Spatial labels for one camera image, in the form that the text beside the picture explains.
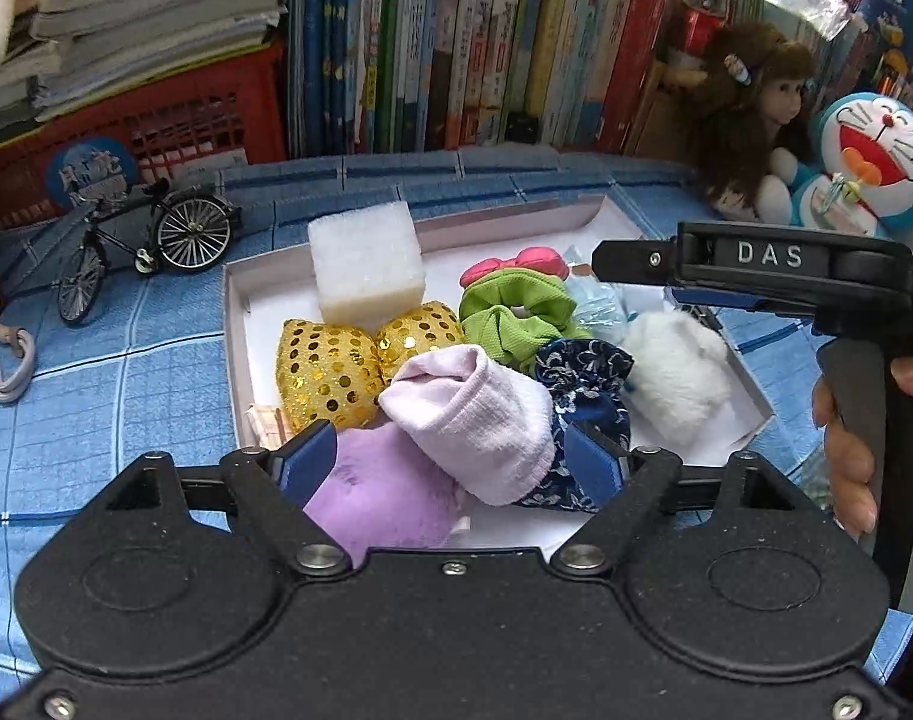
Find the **person's right hand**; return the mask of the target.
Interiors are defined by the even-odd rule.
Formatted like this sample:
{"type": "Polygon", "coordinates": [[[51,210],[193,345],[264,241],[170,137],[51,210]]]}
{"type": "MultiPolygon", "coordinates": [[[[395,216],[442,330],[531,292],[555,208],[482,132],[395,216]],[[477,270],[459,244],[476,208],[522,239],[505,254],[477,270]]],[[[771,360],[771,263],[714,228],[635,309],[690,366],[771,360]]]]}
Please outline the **person's right hand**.
{"type": "MultiPolygon", "coordinates": [[[[895,359],[891,372],[900,390],[913,397],[913,358],[895,359]]],[[[854,538],[872,533],[878,518],[878,504],[870,491],[875,471],[872,450],[843,426],[836,399],[824,377],[813,388],[811,405],[815,426],[824,431],[827,479],[836,520],[854,538]]]]}

